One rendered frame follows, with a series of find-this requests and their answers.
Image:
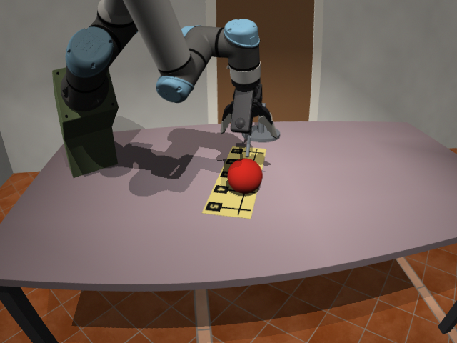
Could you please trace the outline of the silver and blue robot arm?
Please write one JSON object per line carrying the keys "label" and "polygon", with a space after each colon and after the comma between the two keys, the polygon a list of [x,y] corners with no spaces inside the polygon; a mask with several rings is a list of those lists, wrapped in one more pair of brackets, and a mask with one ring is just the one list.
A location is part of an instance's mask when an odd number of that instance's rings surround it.
{"label": "silver and blue robot arm", "polygon": [[[156,91],[167,101],[185,101],[212,56],[228,58],[227,69],[238,84],[252,84],[261,76],[258,27],[251,20],[234,19],[225,28],[181,29],[170,0],[100,0],[96,20],[67,46],[61,81],[67,106],[91,111],[104,102],[108,68],[138,31],[161,74]],[[250,133],[253,98],[254,88],[235,89],[232,132]]]}

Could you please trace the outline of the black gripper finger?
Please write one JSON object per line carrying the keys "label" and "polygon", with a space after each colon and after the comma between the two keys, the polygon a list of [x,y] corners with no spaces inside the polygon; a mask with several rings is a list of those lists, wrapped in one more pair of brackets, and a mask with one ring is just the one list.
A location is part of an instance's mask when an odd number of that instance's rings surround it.
{"label": "black gripper finger", "polygon": [[272,121],[272,115],[271,112],[264,106],[259,107],[260,113],[259,113],[259,122],[263,124],[266,128],[267,131],[271,133],[271,136],[277,139],[277,133],[276,133],[276,128],[274,126],[274,123]]}
{"label": "black gripper finger", "polygon": [[221,122],[221,134],[225,132],[226,128],[229,127],[229,123],[231,123],[232,109],[233,106],[231,104],[227,105],[224,109],[224,114]]}

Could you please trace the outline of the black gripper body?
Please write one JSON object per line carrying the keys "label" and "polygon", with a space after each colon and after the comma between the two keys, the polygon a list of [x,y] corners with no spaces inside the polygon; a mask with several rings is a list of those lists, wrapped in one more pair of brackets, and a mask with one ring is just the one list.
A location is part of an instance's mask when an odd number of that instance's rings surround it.
{"label": "black gripper body", "polygon": [[[254,88],[254,98],[253,98],[253,110],[252,110],[252,118],[256,117],[259,115],[260,110],[259,107],[261,107],[262,103],[262,84],[259,84],[260,79],[258,81],[255,81],[252,84],[238,84],[231,80],[231,83],[238,89],[252,89]],[[258,88],[260,87],[260,89]],[[233,94],[233,101],[234,101],[234,95],[235,91]],[[231,105],[233,106],[233,101],[231,102]],[[261,101],[261,103],[259,103]]]}

